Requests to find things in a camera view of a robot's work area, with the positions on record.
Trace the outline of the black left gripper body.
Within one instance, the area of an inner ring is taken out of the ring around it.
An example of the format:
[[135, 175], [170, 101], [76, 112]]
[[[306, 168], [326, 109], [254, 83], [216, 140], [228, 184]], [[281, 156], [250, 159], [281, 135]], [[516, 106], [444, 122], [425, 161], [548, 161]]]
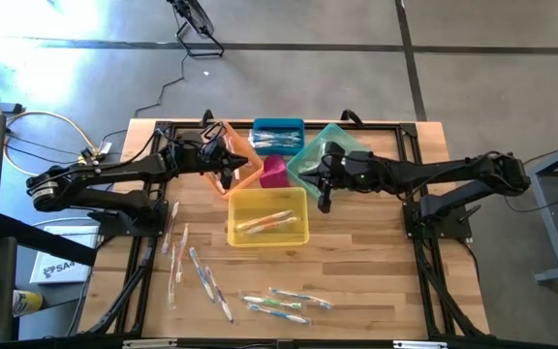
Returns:
[[197, 143], [177, 143], [174, 146], [174, 168], [178, 173], [210, 172], [210, 163], [202, 156], [202, 147]]

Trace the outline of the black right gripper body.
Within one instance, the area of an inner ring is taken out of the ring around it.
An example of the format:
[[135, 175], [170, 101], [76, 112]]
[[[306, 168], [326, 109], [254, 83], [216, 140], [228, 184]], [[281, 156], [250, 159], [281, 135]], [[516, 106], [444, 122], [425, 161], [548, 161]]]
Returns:
[[381, 190], [381, 166], [372, 152], [350, 152], [344, 157], [348, 190]]

